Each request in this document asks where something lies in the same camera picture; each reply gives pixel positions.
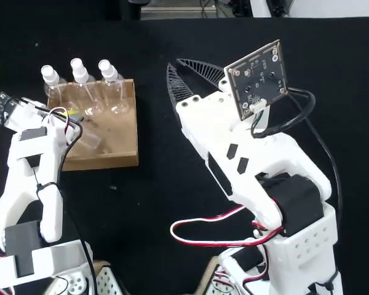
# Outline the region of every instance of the white mounting plate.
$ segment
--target white mounting plate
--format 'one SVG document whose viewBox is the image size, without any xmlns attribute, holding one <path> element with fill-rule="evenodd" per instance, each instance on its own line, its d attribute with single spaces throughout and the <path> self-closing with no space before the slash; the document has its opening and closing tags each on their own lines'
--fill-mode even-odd
<svg viewBox="0 0 369 295">
<path fill-rule="evenodd" d="M 98 295 L 123 295 L 123 292 L 117 284 L 115 276 L 109 267 L 103 267 L 96 279 Z M 62 279 L 56 278 L 53 284 L 54 285 L 51 286 L 50 291 L 45 293 L 46 295 L 70 295 L 68 288 L 66 291 L 63 291 L 63 288 L 66 288 L 66 282 Z"/>
</svg>

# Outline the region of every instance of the cardboard tray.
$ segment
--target cardboard tray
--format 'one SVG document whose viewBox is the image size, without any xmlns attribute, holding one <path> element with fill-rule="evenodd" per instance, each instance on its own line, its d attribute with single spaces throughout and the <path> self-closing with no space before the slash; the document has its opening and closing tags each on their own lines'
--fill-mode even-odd
<svg viewBox="0 0 369 295">
<path fill-rule="evenodd" d="M 63 96 L 74 92 L 74 84 L 61 85 Z M 96 152 L 86 152 L 82 142 L 77 142 L 67 155 L 63 171 L 93 170 L 138 165 L 138 132 L 135 89 L 132 79 L 125 80 L 125 87 L 130 104 L 127 114 L 116 115 L 105 111 L 93 119 L 84 119 L 85 132 L 92 132 L 102 138 Z"/>
</svg>

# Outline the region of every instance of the red and white wire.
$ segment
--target red and white wire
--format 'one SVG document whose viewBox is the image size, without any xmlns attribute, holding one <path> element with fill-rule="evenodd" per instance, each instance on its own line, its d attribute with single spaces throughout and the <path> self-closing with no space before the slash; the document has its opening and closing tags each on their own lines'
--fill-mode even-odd
<svg viewBox="0 0 369 295">
<path fill-rule="evenodd" d="M 244 247 L 244 246 L 257 246 L 262 245 L 266 242 L 268 242 L 271 238 L 273 238 L 276 234 L 278 234 L 283 227 L 278 227 L 264 237 L 257 238 L 251 241 L 245 241 L 245 240 L 234 240 L 234 241 L 195 241 L 195 240 L 187 240 L 185 238 L 181 238 L 177 236 L 176 233 L 174 233 L 175 228 L 182 224 L 186 223 L 192 223 L 192 222 L 217 222 L 222 221 L 224 219 L 229 218 L 230 216 L 238 213 L 239 211 L 243 210 L 244 206 L 239 206 L 225 214 L 218 215 L 216 217 L 211 218 L 191 218 L 191 219 L 184 219 L 174 222 L 170 227 L 170 233 L 174 237 L 174 239 L 178 240 L 181 243 L 187 244 L 187 245 L 193 245 L 193 246 L 202 246 L 202 247 Z"/>
<path fill-rule="evenodd" d="M 66 113 L 66 126 L 64 127 L 64 133 L 67 132 L 68 126 L 69 126 L 69 114 L 66 108 L 63 108 L 62 106 L 57 106 L 56 108 L 53 108 L 49 111 L 48 113 L 48 122 L 50 119 L 50 116 L 53 114 L 53 112 L 58 111 L 58 110 L 62 110 Z"/>
</svg>

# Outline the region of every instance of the circuit board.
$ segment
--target circuit board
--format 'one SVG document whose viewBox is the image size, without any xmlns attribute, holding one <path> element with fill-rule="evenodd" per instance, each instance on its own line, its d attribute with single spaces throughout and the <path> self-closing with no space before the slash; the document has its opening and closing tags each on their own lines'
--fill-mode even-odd
<svg viewBox="0 0 369 295">
<path fill-rule="evenodd" d="M 4 92 L 0 93 L 0 124 L 4 123 L 2 120 L 8 118 L 18 105 L 14 101 L 9 101 L 10 99 L 11 97 L 6 95 Z"/>
<path fill-rule="evenodd" d="M 287 94 L 280 41 L 276 40 L 224 68 L 239 117 L 245 120 Z"/>
</svg>

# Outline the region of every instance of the black cable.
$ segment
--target black cable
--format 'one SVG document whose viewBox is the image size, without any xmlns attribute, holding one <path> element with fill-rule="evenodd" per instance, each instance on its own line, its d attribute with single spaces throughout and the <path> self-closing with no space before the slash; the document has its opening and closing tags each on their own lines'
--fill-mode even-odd
<svg viewBox="0 0 369 295">
<path fill-rule="evenodd" d="M 218 10 L 218 7 L 219 7 L 218 0 L 215 0 L 216 18 L 219 18 L 219 10 Z"/>
<path fill-rule="evenodd" d="M 291 101 L 295 105 L 295 107 L 299 111 L 301 111 L 302 110 L 302 107 L 297 102 L 297 100 L 292 95 L 289 95 L 289 97 L 291 98 Z M 317 130 L 314 128 L 312 122 L 308 118 L 305 118 L 304 121 L 305 121 L 307 127 L 313 133 L 313 135 L 316 138 L 316 140 L 322 146 L 324 152 L 327 154 L 327 156 L 328 156 L 328 158 L 330 160 L 331 166 L 332 166 L 333 174 L 335 176 L 336 194 L 338 196 L 337 224 L 338 224 L 338 230 L 339 230 L 340 229 L 340 225 L 341 225 L 341 221 L 342 221 L 342 216 L 343 216 L 343 195 L 342 195 L 342 185 L 341 185 L 341 181 L 340 181 L 338 166 L 337 166 L 337 164 L 335 162 L 334 157 L 332 156 L 331 151 L 329 150 L 329 148 L 327 147 L 327 145 L 325 144 L 324 140 L 321 138 L 321 136 L 319 135 L 319 133 L 317 132 Z"/>
<path fill-rule="evenodd" d="M 335 280 L 335 278 L 338 276 L 339 274 L 339 270 L 336 269 L 335 272 L 333 273 L 332 277 L 325 283 L 318 283 L 316 282 L 317 285 L 324 287 L 327 291 L 329 291 L 331 293 L 331 295 L 333 295 L 333 281 Z"/>
<path fill-rule="evenodd" d="M 203 0 L 199 0 L 199 5 L 201 6 L 201 16 L 202 18 L 208 18 L 208 15 L 205 12 L 205 8 L 208 6 L 211 0 L 206 0 L 205 5 L 202 5 Z"/>
<path fill-rule="evenodd" d="M 305 118 L 307 118 L 307 116 L 312 112 L 314 106 L 315 106 L 315 97 L 313 95 L 313 93 L 307 91 L 307 90 L 302 90 L 302 89 L 297 89 L 297 88 L 288 88 L 289 92 L 292 92 L 293 94 L 297 94 L 297 95 L 303 95 L 309 98 L 309 103 L 306 105 L 306 107 L 304 109 L 301 110 L 301 112 L 294 118 L 292 118 L 291 120 L 273 126 L 273 127 L 268 127 L 267 129 L 265 129 L 262 132 L 259 133 L 255 133 L 255 127 L 257 126 L 257 124 L 252 124 L 251 127 L 251 133 L 252 136 L 254 138 L 264 138 L 267 137 L 269 135 L 273 135 L 279 132 L 284 132 L 290 128 L 292 128 L 293 126 L 295 126 L 296 124 L 302 122 Z"/>
<path fill-rule="evenodd" d="M 67 282 L 66 288 L 64 288 L 64 290 L 62 292 L 56 294 L 56 295 L 61 295 L 61 294 L 63 294 L 67 290 L 68 285 L 69 285 L 69 282 L 68 282 L 68 280 L 66 278 L 62 278 L 62 277 L 59 277 L 59 276 L 57 276 L 57 278 L 61 278 L 62 280 L 64 280 L 64 281 Z"/>
</svg>

